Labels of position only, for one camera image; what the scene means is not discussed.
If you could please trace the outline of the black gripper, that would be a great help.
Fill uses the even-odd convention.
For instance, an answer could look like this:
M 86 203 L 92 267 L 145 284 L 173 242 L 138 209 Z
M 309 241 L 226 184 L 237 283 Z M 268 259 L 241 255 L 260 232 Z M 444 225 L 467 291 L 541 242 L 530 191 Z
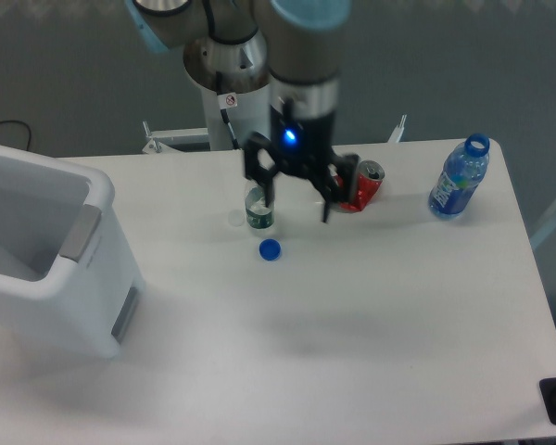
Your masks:
M 270 139 L 254 132 L 243 148 L 245 177 L 262 188 L 267 207 L 274 201 L 273 179 L 278 172 L 321 181 L 324 223 L 333 204 L 354 200 L 360 156 L 337 155 L 332 149 L 337 98 L 336 85 L 270 87 Z M 270 168 L 260 163 L 261 151 L 272 159 Z

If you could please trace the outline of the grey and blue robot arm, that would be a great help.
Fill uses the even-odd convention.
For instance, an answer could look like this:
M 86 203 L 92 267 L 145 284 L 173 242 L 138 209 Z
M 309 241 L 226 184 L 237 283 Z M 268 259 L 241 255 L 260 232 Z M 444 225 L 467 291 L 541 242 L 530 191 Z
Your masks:
M 209 143 L 244 155 L 244 175 L 274 200 L 273 180 L 306 180 L 324 208 L 348 203 L 357 155 L 332 146 L 348 1 L 130 1 L 155 52 L 183 51 L 210 105 Z

